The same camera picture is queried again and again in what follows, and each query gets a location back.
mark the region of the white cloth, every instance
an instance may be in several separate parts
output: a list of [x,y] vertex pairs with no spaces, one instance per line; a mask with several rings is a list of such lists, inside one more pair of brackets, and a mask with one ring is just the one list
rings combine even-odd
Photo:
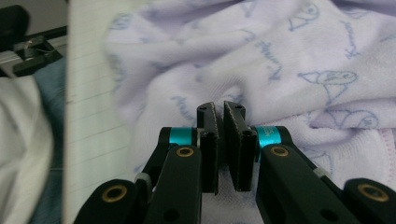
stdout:
[[[198,105],[232,101],[248,125],[286,126],[340,188],[367,177],[396,189],[396,4],[362,2],[162,0],[118,15],[106,53],[132,176],[161,127],[195,126]],[[234,193],[226,168],[220,180],[203,223],[260,223],[255,190]]]
[[0,223],[27,223],[52,155],[50,126],[33,77],[0,78]]

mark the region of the blue fabric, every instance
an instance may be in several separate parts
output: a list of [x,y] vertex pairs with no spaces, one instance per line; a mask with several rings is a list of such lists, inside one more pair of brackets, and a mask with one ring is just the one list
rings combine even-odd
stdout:
[[52,128],[54,153],[46,187],[30,220],[32,224],[62,222],[65,67],[63,58],[33,74]]

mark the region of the table surface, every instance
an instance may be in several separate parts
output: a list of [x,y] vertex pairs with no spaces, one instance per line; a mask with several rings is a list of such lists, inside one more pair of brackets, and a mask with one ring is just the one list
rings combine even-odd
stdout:
[[69,2],[63,223],[102,183],[128,178],[129,132],[113,105],[114,75],[104,53],[106,30],[144,0]]

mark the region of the brass screw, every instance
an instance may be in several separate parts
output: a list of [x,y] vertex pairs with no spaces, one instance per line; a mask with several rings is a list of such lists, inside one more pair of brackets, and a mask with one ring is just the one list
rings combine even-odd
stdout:
[[365,197],[380,203],[389,200],[389,196],[384,190],[370,184],[360,184],[358,185],[358,190]]
[[289,156],[289,152],[283,147],[271,147],[271,152],[280,157]]
[[127,188],[123,185],[113,185],[102,194],[102,200],[106,203],[115,203],[125,197]]
[[194,154],[194,150],[190,147],[181,147],[176,151],[176,154],[179,157],[190,157],[192,154]]

